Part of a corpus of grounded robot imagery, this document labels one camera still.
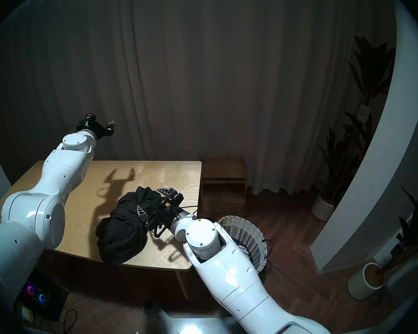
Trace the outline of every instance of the curtain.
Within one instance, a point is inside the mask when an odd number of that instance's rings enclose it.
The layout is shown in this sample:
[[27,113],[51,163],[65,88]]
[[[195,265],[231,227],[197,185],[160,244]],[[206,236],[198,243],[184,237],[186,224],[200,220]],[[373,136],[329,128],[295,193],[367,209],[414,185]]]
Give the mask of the curtain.
[[339,131],[359,106],[347,61],[353,35],[371,41],[375,9],[27,0],[0,25],[0,162],[28,169],[91,112],[116,122],[95,159],[243,157],[254,193],[308,190],[325,168],[328,126]]

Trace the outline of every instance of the white basket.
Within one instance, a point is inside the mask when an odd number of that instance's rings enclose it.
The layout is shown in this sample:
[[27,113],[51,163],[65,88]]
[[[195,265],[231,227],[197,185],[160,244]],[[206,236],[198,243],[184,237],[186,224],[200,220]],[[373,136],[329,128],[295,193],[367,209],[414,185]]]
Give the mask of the white basket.
[[[218,223],[240,248],[243,247],[248,251],[252,265],[257,273],[260,272],[266,265],[268,255],[271,254],[271,240],[265,239],[262,232],[252,222],[239,216],[224,216]],[[271,243],[269,253],[266,242]]]

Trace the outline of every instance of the wooden cabinet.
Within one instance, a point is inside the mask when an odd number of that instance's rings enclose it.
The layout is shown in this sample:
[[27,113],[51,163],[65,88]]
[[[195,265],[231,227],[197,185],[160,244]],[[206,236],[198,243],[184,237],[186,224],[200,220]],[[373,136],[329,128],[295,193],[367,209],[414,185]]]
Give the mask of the wooden cabinet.
[[204,158],[201,166],[203,212],[240,212],[246,202],[246,166],[241,158]]

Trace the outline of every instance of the black cloth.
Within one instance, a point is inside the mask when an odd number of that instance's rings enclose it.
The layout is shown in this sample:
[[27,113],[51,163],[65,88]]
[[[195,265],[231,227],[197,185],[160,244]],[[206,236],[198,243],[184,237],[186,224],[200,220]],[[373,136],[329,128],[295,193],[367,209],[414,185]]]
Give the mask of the black cloth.
[[96,227],[99,255],[105,263],[119,265],[142,251],[147,243],[147,230],[138,217],[137,205],[148,214],[158,208],[161,195],[149,187],[138,187],[118,201],[109,218]]

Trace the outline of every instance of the cylindrical planter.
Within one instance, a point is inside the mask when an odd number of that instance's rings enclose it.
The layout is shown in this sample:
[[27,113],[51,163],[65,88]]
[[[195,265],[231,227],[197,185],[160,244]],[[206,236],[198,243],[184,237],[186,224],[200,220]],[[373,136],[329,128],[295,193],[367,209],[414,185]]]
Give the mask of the cylindrical planter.
[[371,286],[367,280],[366,280],[366,269],[370,265],[378,265],[374,262],[367,263],[364,268],[360,269],[355,275],[353,275],[349,282],[348,282],[348,290],[350,293],[350,296],[352,296],[354,299],[362,300],[367,298],[369,295],[371,295],[376,290],[380,289],[383,285],[379,285],[378,287]]
[[322,199],[322,196],[319,194],[316,201],[314,201],[311,212],[317,219],[328,221],[328,219],[331,217],[331,214],[334,212],[334,206],[332,204],[326,203]]

